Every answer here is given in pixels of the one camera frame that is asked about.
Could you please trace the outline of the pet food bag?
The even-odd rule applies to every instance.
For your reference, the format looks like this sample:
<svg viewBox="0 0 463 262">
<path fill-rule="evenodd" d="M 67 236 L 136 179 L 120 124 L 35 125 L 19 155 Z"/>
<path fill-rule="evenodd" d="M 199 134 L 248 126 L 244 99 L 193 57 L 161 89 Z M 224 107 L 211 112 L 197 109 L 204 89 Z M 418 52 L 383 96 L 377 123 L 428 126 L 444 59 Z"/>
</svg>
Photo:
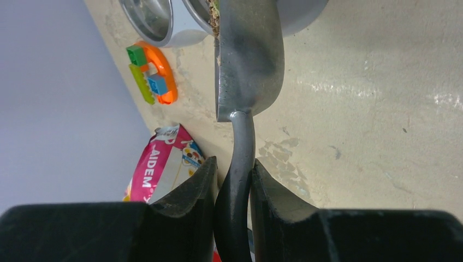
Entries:
<svg viewBox="0 0 463 262">
<path fill-rule="evenodd" d="M 204 162 L 199 146 L 181 124 L 157 128 L 122 200 L 153 204 L 193 176 Z"/>
</svg>

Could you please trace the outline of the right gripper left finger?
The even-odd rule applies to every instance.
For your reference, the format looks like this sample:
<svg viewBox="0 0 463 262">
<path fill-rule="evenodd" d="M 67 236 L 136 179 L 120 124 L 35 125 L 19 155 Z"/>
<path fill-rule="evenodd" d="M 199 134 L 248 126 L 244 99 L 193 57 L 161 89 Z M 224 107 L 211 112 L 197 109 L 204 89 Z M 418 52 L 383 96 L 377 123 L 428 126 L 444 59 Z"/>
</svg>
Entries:
<svg viewBox="0 0 463 262">
<path fill-rule="evenodd" d="M 1 216 L 1 261 L 211 261 L 217 160 L 153 204 L 19 205 Z"/>
</svg>

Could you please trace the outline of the metal food scoop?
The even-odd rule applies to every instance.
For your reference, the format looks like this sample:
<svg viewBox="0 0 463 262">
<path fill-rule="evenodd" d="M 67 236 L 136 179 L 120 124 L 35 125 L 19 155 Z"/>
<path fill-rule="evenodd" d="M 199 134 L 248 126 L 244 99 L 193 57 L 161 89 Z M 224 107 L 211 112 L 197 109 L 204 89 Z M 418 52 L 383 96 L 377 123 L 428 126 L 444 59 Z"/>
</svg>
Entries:
<svg viewBox="0 0 463 262">
<path fill-rule="evenodd" d="M 256 157 L 253 118 L 278 97 L 284 46 L 276 1 L 220 1 L 215 40 L 216 117 L 233 126 L 233 154 L 214 209 L 222 261 L 250 261 L 247 207 Z"/>
</svg>

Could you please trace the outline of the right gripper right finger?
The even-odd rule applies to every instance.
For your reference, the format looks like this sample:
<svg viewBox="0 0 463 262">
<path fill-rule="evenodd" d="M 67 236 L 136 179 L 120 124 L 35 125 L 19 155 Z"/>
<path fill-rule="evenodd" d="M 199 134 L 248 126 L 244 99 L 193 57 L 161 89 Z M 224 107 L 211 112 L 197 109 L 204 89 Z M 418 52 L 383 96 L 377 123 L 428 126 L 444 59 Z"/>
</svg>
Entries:
<svg viewBox="0 0 463 262">
<path fill-rule="evenodd" d="M 256 162 L 256 261 L 462 261 L 462 224 L 436 210 L 319 209 Z"/>
</svg>

